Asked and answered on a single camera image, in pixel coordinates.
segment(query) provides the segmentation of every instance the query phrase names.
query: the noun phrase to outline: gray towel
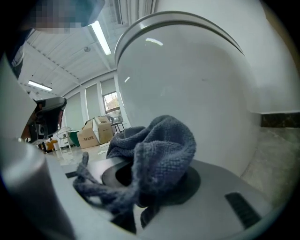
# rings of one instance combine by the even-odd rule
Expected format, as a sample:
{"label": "gray towel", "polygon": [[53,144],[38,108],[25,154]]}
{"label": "gray towel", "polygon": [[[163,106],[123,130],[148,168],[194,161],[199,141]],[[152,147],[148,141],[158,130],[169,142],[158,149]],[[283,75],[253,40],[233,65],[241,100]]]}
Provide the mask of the gray towel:
{"label": "gray towel", "polygon": [[99,196],[112,213],[132,211],[139,194],[159,197],[172,190],[187,170],[195,149],[194,136],[187,126],[172,116],[160,116],[147,128],[127,128],[111,139],[106,158],[129,157],[134,161],[132,182],[127,188],[98,183],[86,169],[86,152],[73,186],[87,201],[91,196]]}

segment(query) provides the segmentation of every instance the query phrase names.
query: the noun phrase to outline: ceiling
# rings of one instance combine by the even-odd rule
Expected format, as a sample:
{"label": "ceiling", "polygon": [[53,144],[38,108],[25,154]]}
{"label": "ceiling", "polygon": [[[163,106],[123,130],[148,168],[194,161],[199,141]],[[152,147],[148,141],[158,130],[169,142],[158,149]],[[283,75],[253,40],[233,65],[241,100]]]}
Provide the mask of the ceiling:
{"label": "ceiling", "polygon": [[[24,46],[19,83],[35,99],[64,96],[77,86],[116,68],[114,49],[131,23],[153,13],[155,0],[106,0],[98,21],[111,49],[105,55],[91,26],[70,33],[34,30]],[[28,85],[32,80],[51,87],[48,92]]]}

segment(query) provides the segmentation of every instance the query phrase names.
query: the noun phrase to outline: cardboard box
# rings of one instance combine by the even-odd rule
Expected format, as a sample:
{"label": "cardboard box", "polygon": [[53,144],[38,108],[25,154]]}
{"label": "cardboard box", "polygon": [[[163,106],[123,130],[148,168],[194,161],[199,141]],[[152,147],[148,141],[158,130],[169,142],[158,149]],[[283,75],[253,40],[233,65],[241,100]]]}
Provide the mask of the cardboard box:
{"label": "cardboard box", "polygon": [[112,126],[107,117],[95,117],[86,122],[77,137],[82,149],[98,146],[111,140]]}

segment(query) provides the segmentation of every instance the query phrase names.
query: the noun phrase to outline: table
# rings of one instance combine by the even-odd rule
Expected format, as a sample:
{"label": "table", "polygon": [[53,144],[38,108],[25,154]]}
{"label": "table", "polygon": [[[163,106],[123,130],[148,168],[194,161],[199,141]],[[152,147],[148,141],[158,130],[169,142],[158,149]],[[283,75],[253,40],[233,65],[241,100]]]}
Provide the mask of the table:
{"label": "table", "polygon": [[111,124],[111,126],[114,126],[114,127],[115,127],[116,132],[118,132],[118,130],[119,130],[119,132],[120,132],[119,124],[122,125],[123,130],[124,130],[123,122],[114,122],[114,123]]}

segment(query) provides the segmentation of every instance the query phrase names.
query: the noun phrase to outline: floor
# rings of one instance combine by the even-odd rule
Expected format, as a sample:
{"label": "floor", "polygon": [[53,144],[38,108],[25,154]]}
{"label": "floor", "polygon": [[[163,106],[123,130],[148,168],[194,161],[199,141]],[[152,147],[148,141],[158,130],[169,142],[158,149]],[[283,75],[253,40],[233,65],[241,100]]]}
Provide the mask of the floor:
{"label": "floor", "polygon": [[289,199],[300,176],[300,129],[262,127],[253,160],[242,179],[274,207]]}
{"label": "floor", "polygon": [[[80,149],[79,147],[56,151],[53,154],[61,165],[81,162],[82,152],[87,151],[89,161],[104,160],[109,144]],[[274,207],[285,203],[300,175],[300,129],[261,128],[258,145],[242,179],[261,191]],[[143,209],[135,206],[137,233],[143,229],[140,215]]]}

